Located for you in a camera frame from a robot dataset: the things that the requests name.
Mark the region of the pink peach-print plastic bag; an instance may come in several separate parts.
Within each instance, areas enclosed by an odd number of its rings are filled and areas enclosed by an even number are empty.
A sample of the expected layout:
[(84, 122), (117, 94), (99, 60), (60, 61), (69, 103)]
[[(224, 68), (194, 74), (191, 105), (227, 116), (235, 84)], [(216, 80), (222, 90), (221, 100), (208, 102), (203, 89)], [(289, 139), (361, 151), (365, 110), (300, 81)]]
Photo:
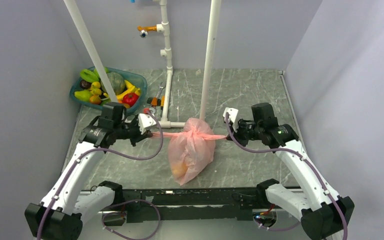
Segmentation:
[(168, 162), (170, 165), (185, 163), (188, 170), (181, 177), (174, 177), (176, 183), (183, 186), (201, 173), (214, 160), (216, 141), (224, 140), (225, 135), (214, 134), (204, 120), (189, 118), (182, 132), (153, 132), (154, 138), (170, 138), (168, 144)]

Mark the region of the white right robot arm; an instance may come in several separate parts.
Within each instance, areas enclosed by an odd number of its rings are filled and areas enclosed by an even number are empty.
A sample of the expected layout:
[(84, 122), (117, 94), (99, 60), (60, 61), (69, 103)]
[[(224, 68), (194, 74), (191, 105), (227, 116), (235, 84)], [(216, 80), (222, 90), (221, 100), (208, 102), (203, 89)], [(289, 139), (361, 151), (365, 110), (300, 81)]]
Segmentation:
[[(298, 134), (289, 124), (279, 124), (267, 102), (251, 106), (252, 120), (239, 118), (235, 108), (225, 108), (227, 139), (249, 153), (274, 153), (287, 166), (303, 194), (299, 195), (275, 179), (256, 186), (255, 200), (262, 207), (275, 205), (296, 218), (311, 240), (348, 239), (348, 224), (355, 204), (341, 196), (310, 160)], [(247, 148), (249, 141), (260, 141), (265, 151)]]

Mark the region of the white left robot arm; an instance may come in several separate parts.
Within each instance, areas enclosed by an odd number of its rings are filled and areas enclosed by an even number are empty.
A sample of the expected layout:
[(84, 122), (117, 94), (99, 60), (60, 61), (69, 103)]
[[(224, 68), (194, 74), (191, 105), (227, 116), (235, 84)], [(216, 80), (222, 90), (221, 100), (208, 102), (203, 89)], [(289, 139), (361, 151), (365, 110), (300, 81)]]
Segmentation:
[(38, 203), (30, 203), (24, 215), (32, 235), (38, 240), (76, 240), (83, 226), (95, 214), (108, 207), (119, 209), (124, 201), (122, 185), (103, 181), (79, 200), (93, 168), (110, 152), (118, 140), (130, 140), (132, 146), (150, 138), (157, 121), (150, 111), (136, 114), (127, 121), (124, 105), (109, 102), (101, 114), (81, 131), (75, 152), (61, 176)]

